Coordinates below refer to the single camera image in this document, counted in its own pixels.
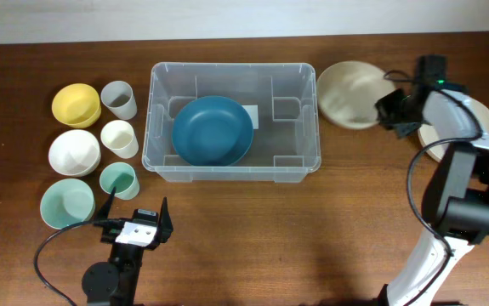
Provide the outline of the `beige plate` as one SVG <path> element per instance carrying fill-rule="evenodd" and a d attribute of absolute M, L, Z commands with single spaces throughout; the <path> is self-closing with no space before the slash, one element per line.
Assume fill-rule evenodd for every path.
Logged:
<path fill-rule="evenodd" d="M 375 65 L 354 60 L 328 67 L 316 82 L 319 109 L 342 128 L 361 130 L 377 125 L 375 104 L 395 91 L 384 74 Z"/>
<path fill-rule="evenodd" d="M 489 109 L 483 105 L 481 102 L 478 100 L 472 99 L 470 101 L 470 106 L 473 112 L 475 113 L 476 117 L 482 124 L 483 128 L 486 130 L 486 132 L 489 134 Z M 439 136 L 435 129 L 430 126 L 430 125 L 423 125 L 419 130 L 418 130 L 418 139 L 420 141 L 420 144 L 422 146 L 428 145 L 432 142 L 435 142 L 439 140 Z M 436 162 L 439 162 L 442 157 L 444 156 L 445 153 L 445 148 L 442 146 L 436 146 L 432 149 L 429 149 L 427 151 L 427 154 Z"/>

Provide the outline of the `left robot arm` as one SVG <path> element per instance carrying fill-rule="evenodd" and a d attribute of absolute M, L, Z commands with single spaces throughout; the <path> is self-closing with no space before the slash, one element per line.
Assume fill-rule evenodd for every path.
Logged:
<path fill-rule="evenodd" d="M 173 233 L 167 199 L 159 212 L 136 209 L 130 218 L 110 218 L 115 194 L 113 190 L 94 217 L 94 226 L 102 229 L 100 241 L 111 245 L 111 253 L 82 277 L 88 305 L 133 305 L 144 252 L 155 250 Z"/>

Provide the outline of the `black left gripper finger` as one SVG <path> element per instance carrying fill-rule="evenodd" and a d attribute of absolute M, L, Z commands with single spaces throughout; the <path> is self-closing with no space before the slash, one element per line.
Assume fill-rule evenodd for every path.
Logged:
<path fill-rule="evenodd" d="M 111 193 L 110 193 L 108 199 L 106 200 L 106 202 L 103 204 L 103 206 L 97 212 L 97 214 L 96 214 L 96 216 L 94 218 L 95 221 L 101 221 L 101 220 L 108 219 L 108 216 L 109 216 L 109 213 L 110 213 L 110 210 L 111 210 L 112 203 L 113 203 L 113 201 L 115 199 L 116 191 L 117 191 L 117 188 L 116 187 L 113 187 L 111 189 Z"/>
<path fill-rule="evenodd" d="M 158 219 L 158 233 L 159 234 L 171 234 L 173 232 L 173 224 L 168 212 L 168 199 L 166 197 L 162 200 L 162 206 Z"/>

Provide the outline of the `mint green bowl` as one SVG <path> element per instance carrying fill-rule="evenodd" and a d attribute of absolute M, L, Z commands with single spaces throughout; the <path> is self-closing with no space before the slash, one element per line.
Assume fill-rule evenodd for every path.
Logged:
<path fill-rule="evenodd" d="M 85 182 L 76 178 L 66 178 L 52 184 L 40 202 L 43 222 L 57 230 L 90 220 L 94 210 L 93 191 Z"/>

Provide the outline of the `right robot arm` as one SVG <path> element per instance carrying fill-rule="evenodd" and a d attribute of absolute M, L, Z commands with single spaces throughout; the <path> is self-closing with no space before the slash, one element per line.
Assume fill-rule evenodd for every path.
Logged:
<path fill-rule="evenodd" d="M 383 286 L 377 305 L 429 305 L 458 262 L 489 236 L 489 134 L 462 92 L 432 88 L 406 96 L 397 89 L 375 105 L 380 124 L 408 135 L 426 123 L 439 140 L 411 160 L 407 177 L 430 149 L 445 149 L 422 203 L 410 207 L 424 227 L 405 268 Z"/>

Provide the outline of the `dark blue plate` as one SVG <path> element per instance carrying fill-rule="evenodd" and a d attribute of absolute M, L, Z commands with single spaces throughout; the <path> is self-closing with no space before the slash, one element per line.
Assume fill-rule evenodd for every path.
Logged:
<path fill-rule="evenodd" d="M 172 145 L 187 163 L 228 167 L 239 162 L 253 143 L 253 121 L 233 99 L 205 96 L 188 103 L 175 117 Z"/>

